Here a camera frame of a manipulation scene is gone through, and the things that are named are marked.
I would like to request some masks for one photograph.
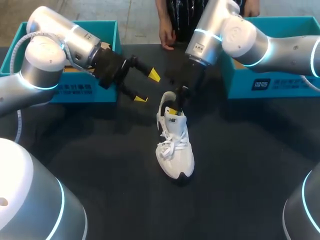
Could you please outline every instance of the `blue box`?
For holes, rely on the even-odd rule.
[[[102,42],[112,45],[112,50],[121,54],[121,43],[116,21],[73,21],[89,33],[100,38]],[[17,42],[27,34],[27,22],[22,22],[6,54],[3,64],[0,68],[0,76],[10,75],[10,60],[13,49]],[[21,69],[25,50],[28,41],[26,41],[18,50],[14,72]],[[57,86],[56,95],[50,101],[51,103],[114,103],[117,100],[116,88],[112,85],[109,89],[99,86],[96,78],[84,72],[64,72]]]
[[[249,17],[246,20],[273,38],[320,35],[320,26],[312,16]],[[224,52],[220,60],[229,99],[320,97],[320,92],[309,88],[299,75],[283,72],[256,73],[237,63]],[[320,78],[307,78],[320,88]],[[255,90],[255,84],[265,87]]]

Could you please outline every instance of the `white shoelace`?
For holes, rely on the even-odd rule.
[[[175,138],[173,134],[169,132],[166,133],[165,131],[162,132],[161,136],[165,137],[165,141],[158,144],[158,146],[161,146],[160,154],[163,158],[171,157],[175,150],[182,150],[188,146],[185,130],[178,138]]]

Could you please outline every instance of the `shoe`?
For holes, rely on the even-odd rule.
[[[186,181],[194,171],[195,160],[189,142],[186,116],[183,112],[172,114],[170,106],[175,100],[176,94],[171,91],[162,96],[156,115],[159,144],[155,154],[162,170],[170,178]]]

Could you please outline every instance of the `black tabletop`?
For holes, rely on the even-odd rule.
[[[0,48],[0,56],[6,49]],[[87,240],[282,240],[286,199],[320,156],[320,99],[226,100],[217,69],[186,108],[195,172],[170,182],[156,159],[156,112],[183,48],[124,45],[154,65],[159,84],[132,70],[148,103],[46,105],[22,111],[21,145],[83,203]],[[13,139],[15,113],[0,120]]]

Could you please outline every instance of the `cable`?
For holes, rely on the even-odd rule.
[[[16,45],[14,46],[14,49],[12,51],[11,60],[10,60],[10,75],[15,74],[15,72],[14,72],[15,59],[16,59],[16,55],[17,55],[17,52],[18,52],[18,49],[20,48],[20,46],[26,40],[33,38],[33,37],[36,37],[36,36],[44,36],[44,37],[48,37],[48,38],[54,40],[65,51],[66,58],[69,60],[72,67],[74,67],[75,69],[77,69],[79,71],[82,71],[84,73],[87,73],[87,74],[90,74],[91,76],[93,76],[93,73],[91,71],[88,71],[88,70],[84,69],[83,67],[80,67],[79,65],[75,64],[75,62],[72,59],[70,49],[69,49],[67,43],[63,39],[61,39],[59,36],[57,36],[53,33],[48,33],[48,32],[31,32],[31,33],[23,36],[16,43]],[[21,137],[21,133],[22,133],[22,113],[21,113],[21,110],[17,111],[17,118],[18,118],[18,127],[17,127],[16,136],[14,139],[15,143],[19,142],[20,137]]]
[[[313,90],[320,92],[320,88],[317,88],[315,85],[313,85],[311,82],[309,82],[309,80],[306,78],[306,76],[301,75],[302,80],[305,82],[305,84],[307,84],[310,88],[312,88]]]

